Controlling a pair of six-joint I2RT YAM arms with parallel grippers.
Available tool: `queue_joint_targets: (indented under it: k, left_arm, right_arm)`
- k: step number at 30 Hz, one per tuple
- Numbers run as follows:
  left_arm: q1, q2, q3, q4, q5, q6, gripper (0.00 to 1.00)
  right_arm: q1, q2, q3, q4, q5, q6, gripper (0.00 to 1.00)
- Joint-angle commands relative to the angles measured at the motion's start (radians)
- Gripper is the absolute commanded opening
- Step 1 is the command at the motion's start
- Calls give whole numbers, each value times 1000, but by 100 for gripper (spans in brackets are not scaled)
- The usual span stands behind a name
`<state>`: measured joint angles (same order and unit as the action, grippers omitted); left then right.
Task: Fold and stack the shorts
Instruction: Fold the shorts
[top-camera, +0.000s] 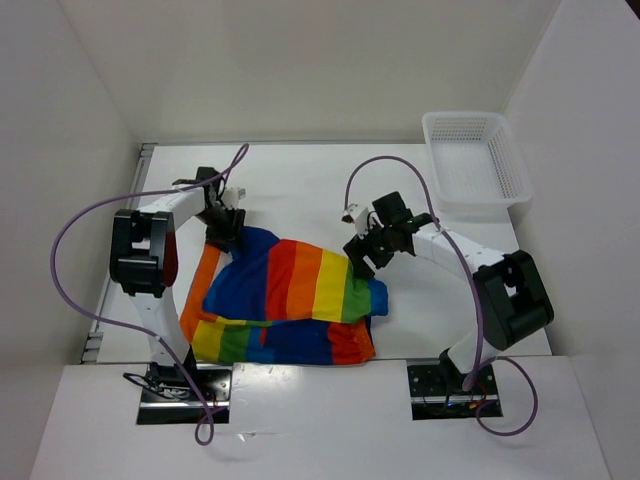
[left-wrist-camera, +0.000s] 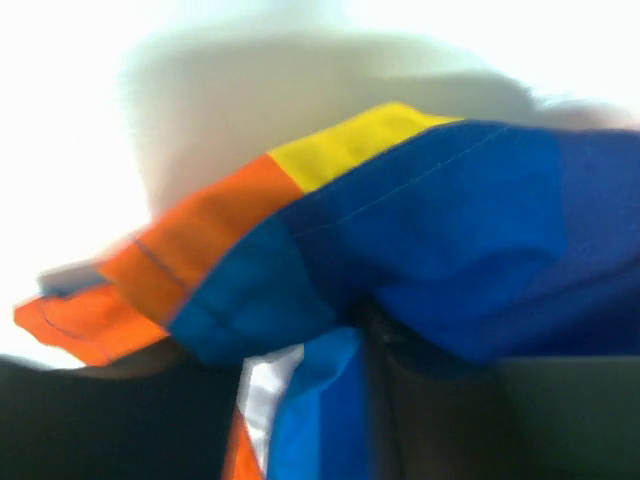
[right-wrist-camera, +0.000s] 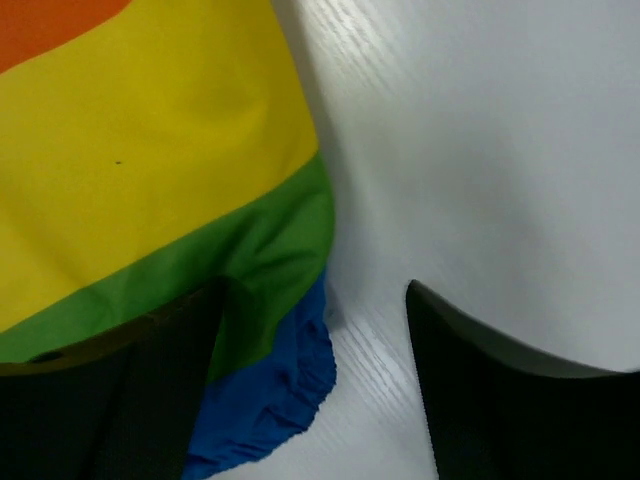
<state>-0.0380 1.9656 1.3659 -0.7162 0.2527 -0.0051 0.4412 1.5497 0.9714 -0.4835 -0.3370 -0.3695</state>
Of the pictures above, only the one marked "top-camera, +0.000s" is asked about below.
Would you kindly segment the rainbow striped shorts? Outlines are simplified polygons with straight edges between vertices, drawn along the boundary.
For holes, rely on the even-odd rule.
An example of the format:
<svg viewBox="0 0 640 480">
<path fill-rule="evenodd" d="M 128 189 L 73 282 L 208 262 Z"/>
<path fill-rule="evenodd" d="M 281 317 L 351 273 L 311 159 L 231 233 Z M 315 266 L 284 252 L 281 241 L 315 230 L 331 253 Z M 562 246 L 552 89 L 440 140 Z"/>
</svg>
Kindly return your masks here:
<svg viewBox="0 0 640 480">
<path fill-rule="evenodd" d="M 386 285 L 347 257 L 247 227 L 239 249 L 204 246 L 180 327 L 199 361 L 357 365 L 375 357 L 371 321 L 388 312 Z"/>
</svg>

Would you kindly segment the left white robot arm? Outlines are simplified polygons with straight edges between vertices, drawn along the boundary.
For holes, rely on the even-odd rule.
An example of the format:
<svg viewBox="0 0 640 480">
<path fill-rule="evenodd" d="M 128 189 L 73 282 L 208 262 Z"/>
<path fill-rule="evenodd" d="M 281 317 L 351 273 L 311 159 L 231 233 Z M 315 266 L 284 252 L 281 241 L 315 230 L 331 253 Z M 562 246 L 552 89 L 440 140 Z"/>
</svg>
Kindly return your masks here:
<svg viewBox="0 0 640 480">
<path fill-rule="evenodd" d="M 148 372 L 125 378 L 161 398 L 189 399 L 200 385 L 172 292 L 179 269 L 177 230 L 196 218 L 206 226 L 208 245 L 224 252 L 242 246 L 246 211 L 239 203 L 246 190 L 228 187 L 226 180 L 214 168 L 200 167 L 193 180 L 180 179 L 150 204 L 114 216 L 109 273 L 150 332 Z"/>
</svg>

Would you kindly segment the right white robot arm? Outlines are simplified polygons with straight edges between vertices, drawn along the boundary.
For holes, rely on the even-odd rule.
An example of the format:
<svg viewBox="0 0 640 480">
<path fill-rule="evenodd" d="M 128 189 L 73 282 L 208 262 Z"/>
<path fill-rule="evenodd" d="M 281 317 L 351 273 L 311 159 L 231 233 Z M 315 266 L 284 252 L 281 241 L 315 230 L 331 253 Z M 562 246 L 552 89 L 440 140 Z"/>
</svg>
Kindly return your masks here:
<svg viewBox="0 0 640 480">
<path fill-rule="evenodd" d="M 476 327 L 439 356 L 439 382 L 450 393 L 470 390 L 482 368 L 554 319 L 529 253 L 504 253 L 444 227 L 430 212 L 415 215 L 398 192 L 375 200 L 372 209 L 346 205 L 342 221 L 356 230 L 343 250 L 358 278 L 372 279 L 395 254 L 406 253 L 469 283 Z"/>
</svg>

